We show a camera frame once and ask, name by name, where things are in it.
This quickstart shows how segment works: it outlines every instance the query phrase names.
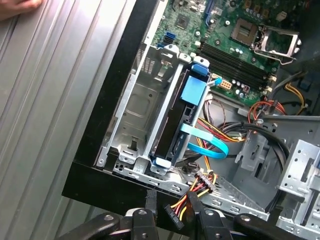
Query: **motherboard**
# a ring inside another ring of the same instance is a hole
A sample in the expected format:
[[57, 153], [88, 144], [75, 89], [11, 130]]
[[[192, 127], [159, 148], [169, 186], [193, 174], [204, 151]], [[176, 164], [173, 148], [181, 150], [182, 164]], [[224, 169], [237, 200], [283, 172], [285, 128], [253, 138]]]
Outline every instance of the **motherboard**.
[[[175, 44], [182, 53], [208, 59], [213, 76], [223, 79], [212, 90], [250, 107], [272, 91], [281, 65], [254, 51], [264, 26], [297, 31], [304, 7], [302, 0], [171, 0], [153, 45]], [[291, 35], [273, 31], [265, 49], [286, 53], [291, 43]]]

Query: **green circuit board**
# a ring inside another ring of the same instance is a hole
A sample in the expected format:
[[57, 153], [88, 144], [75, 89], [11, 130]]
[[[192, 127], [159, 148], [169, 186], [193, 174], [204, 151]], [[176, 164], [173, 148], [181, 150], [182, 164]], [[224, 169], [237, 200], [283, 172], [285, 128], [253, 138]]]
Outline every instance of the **green circuit board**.
[[[201, 39], [206, 43], [235, 57], [256, 66], [268, 73], [278, 70], [279, 62], [269, 61], [268, 58], [256, 55], [248, 45], [241, 44], [231, 38], [239, 19], [243, 19], [257, 26], [268, 25], [277, 28], [294, 29], [299, 19], [299, 13], [304, 7], [301, 0], [213, 0], [214, 7], [210, 15], [213, 23], [205, 23], [205, 11], [211, 0], [169, 0], [161, 23], [155, 33], [153, 45], [161, 47], [164, 35], [170, 32], [175, 35], [173, 44], [177, 45], [182, 53], [196, 53]], [[285, 21], [276, 20], [278, 14], [286, 12]], [[268, 41], [268, 47], [280, 52], [288, 49], [291, 39], [273, 35]], [[213, 91], [219, 92], [228, 98], [251, 106], [259, 101], [263, 95], [261, 91], [250, 89], [240, 98], [235, 88], [230, 90], [217, 87]]]

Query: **ram slot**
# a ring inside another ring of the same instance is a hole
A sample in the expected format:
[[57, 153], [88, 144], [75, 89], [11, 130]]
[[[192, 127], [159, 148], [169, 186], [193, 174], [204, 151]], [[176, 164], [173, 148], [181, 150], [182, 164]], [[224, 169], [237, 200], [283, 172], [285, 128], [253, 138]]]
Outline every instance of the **ram slot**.
[[209, 61], [210, 68], [213, 72], [218, 72], [224, 77], [235, 79], [254, 89], [259, 89], [261, 87], [264, 87], [265, 85], [264, 81], [258, 80], [257, 78], [253, 77], [248, 73], [242, 72], [241, 70], [235, 69], [232, 66], [221, 63], [220, 61], [208, 57], [204, 54], [199, 54], [199, 56], [206, 58]]
[[201, 45], [198, 54], [209, 60], [211, 69], [225, 77], [240, 81], [254, 89], [261, 89], [267, 85], [266, 71], [207, 43]]

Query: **hand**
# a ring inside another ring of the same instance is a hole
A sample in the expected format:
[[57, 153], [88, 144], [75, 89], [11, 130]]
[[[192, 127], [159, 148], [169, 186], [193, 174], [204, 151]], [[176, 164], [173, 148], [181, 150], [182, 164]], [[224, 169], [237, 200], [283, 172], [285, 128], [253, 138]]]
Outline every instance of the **hand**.
[[0, 0], [0, 21], [30, 12], [41, 5], [43, 0]]

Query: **gray ribbed surface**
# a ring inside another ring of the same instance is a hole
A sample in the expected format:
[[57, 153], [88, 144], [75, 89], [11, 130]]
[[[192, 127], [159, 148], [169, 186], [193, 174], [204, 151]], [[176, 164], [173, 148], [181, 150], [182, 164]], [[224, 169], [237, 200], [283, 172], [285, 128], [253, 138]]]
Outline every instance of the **gray ribbed surface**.
[[51, 240], [103, 210], [61, 197], [133, 0], [47, 0], [0, 23], [0, 240]]

